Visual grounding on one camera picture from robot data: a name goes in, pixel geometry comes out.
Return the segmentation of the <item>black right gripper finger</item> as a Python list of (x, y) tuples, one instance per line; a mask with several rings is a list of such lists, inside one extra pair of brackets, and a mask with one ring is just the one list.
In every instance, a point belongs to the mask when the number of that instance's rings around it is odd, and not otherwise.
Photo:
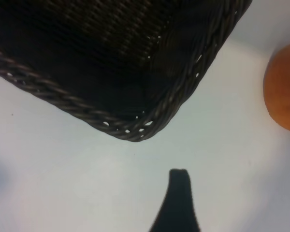
[(169, 171), (164, 201), (151, 232), (200, 232), (196, 218), (190, 177), (185, 169)]

